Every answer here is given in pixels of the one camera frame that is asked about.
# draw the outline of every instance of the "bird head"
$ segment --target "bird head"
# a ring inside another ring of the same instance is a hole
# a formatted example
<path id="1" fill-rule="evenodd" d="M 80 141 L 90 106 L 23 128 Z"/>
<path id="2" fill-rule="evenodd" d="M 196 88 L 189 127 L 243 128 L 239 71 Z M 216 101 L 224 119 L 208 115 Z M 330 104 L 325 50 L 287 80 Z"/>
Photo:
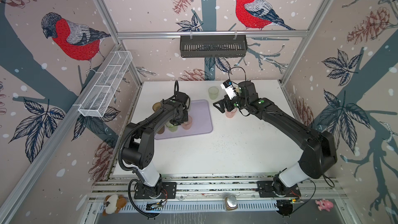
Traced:
<path id="1" fill-rule="evenodd" d="M 46 38 L 48 38 L 48 37 L 57 38 L 58 37 L 55 25 L 61 19 L 62 19 L 62 17 L 54 12 L 50 12 L 43 17 L 43 19 L 41 20 L 41 27 L 43 29 L 44 36 Z"/>

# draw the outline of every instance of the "bird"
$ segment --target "bird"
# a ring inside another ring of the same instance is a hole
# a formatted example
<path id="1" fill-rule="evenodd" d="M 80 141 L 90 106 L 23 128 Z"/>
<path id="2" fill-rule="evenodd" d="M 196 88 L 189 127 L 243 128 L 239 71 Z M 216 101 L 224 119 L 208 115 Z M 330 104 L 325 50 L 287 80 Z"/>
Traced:
<path id="1" fill-rule="evenodd" d="M 89 61 L 90 68 L 86 71 L 94 71 L 91 68 L 91 59 L 100 52 L 101 42 L 110 37 L 103 31 L 94 30 L 85 24 L 76 24 L 62 18 L 59 14 L 47 13 L 41 21 L 44 36 L 51 37 L 52 40 L 67 54 L 70 58 L 78 61 Z"/>
<path id="2" fill-rule="evenodd" d="M 259 28 L 265 26 L 279 25 L 288 30 L 294 30 L 287 26 L 272 9 L 272 5 L 265 0 L 236 0 L 236 17 L 248 28 Z"/>

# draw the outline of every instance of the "pink glass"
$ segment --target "pink glass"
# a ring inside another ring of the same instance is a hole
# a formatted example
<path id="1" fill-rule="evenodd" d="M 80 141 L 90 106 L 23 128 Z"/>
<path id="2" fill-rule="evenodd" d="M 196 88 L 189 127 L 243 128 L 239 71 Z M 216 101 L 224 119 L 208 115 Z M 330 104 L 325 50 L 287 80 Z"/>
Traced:
<path id="1" fill-rule="evenodd" d="M 181 127 L 185 130 L 189 130 L 192 126 L 192 117 L 188 115 L 188 122 L 184 122 L 181 124 Z"/>
<path id="2" fill-rule="evenodd" d="M 227 118 L 232 118 L 233 116 L 235 116 L 235 113 L 236 113 L 237 110 L 238 110 L 237 108 L 235 108 L 235 109 L 232 110 L 231 112 L 228 112 L 227 110 L 225 110 L 225 116 L 226 116 Z"/>

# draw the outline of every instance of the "plush toy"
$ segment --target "plush toy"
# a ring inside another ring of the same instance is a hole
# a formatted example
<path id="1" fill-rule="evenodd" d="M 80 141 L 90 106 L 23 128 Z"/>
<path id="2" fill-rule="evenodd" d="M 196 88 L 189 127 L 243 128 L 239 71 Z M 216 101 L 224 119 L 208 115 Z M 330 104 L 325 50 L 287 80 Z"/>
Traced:
<path id="1" fill-rule="evenodd" d="M 127 200 L 122 195 L 107 195 L 103 202 L 105 209 L 102 211 L 102 215 L 118 213 L 119 210 L 126 206 Z"/>
<path id="2" fill-rule="evenodd" d="M 319 211 L 325 209 L 326 211 L 330 212 L 330 209 L 333 207 L 333 203 L 326 199 L 322 199 L 320 201 L 315 200 L 315 203 L 318 204 Z"/>

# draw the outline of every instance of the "brown and white stuffed animal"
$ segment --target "brown and white stuffed animal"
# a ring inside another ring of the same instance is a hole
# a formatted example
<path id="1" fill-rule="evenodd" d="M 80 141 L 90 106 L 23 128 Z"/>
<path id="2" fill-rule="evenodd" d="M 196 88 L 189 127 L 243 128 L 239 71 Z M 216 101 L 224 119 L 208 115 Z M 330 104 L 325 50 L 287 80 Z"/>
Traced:
<path id="1" fill-rule="evenodd" d="M 102 211 L 102 215 L 118 213 L 119 210 L 126 206 L 127 200 L 122 195 L 107 195 L 103 202 L 105 209 Z"/>

